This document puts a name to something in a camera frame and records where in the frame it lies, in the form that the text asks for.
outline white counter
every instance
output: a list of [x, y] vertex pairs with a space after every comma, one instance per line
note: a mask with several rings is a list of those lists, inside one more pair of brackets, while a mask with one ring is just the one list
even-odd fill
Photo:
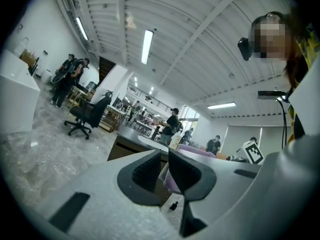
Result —
[[32, 130], [40, 89], [28, 65], [4, 50], [0, 57], [0, 133]]

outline black cap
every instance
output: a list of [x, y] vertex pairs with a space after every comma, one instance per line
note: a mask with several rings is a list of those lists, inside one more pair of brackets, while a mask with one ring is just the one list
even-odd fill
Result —
[[174, 111], [177, 115], [179, 114], [179, 109], [177, 109], [176, 107], [172, 109], [172, 111]]

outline purple cushion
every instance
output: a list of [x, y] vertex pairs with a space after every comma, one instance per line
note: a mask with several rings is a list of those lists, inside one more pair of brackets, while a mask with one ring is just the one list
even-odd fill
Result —
[[211, 152], [206, 152], [203, 151], [201, 149], [197, 149], [193, 146], [188, 146], [188, 145], [184, 145], [184, 144], [179, 144], [178, 147], [176, 148], [177, 151], [179, 152], [179, 150], [185, 150], [185, 151], [189, 151], [198, 155], [202, 155], [202, 156], [206, 156], [206, 157], [211, 157], [211, 158], [217, 158], [213, 153]]

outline purple fabric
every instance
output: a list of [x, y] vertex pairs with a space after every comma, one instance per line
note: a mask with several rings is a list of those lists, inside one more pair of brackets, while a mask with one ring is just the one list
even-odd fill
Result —
[[189, 151], [198, 155], [202, 155], [202, 156], [206, 156], [206, 157], [211, 157], [211, 158], [217, 158], [213, 153], [211, 152], [206, 152], [203, 151], [201, 149], [197, 149], [193, 146], [188, 146], [188, 145], [184, 145], [184, 144], [179, 144], [178, 147], [176, 148], [177, 151], [179, 152], [179, 150], [185, 150], [185, 151]]
[[[185, 151], [192, 152], [192, 153], [195, 153], [198, 155], [216, 158], [216, 156], [211, 152], [206, 152], [206, 151], [197, 149], [192, 146], [184, 145], [184, 144], [178, 145], [176, 151], [179, 152], [179, 150], [185, 150]], [[169, 192], [181, 195], [181, 192], [180, 192], [174, 178], [172, 177], [172, 175], [169, 171], [169, 163], [168, 162], [163, 167], [158, 178], [163, 181], [163, 185], [168, 189]]]

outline balcony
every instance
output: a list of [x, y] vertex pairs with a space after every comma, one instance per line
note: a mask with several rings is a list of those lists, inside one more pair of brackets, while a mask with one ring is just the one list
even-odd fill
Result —
[[132, 84], [128, 83], [127, 91], [129, 93], [132, 93], [136, 96], [138, 96], [140, 99], [143, 99], [147, 102], [150, 102], [152, 105], [160, 108], [161, 110], [171, 113], [171, 107], [167, 106], [166, 104], [162, 103], [161, 101], [155, 99], [154, 97], [151, 97], [149, 94], [145, 93], [144, 91], [138, 89], [137, 87], [134, 87]]

